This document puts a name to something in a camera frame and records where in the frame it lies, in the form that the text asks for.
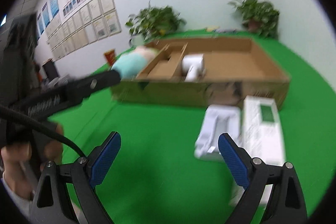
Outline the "person's left hand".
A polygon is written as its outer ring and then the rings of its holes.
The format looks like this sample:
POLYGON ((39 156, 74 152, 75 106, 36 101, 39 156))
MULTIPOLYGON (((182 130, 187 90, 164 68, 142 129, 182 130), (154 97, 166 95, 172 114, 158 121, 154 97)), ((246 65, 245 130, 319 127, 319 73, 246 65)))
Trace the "person's left hand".
MULTIPOLYGON (((20 198, 31 200, 33 187, 27 180, 21 164, 30 160, 32 151, 30 143, 13 144, 1 149, 4 165, 3 179, 8 187, 20 198)), ((53 140, 45 146, 44 154, 48 160, 58 164, 62 162, 63 145, 53 140)))

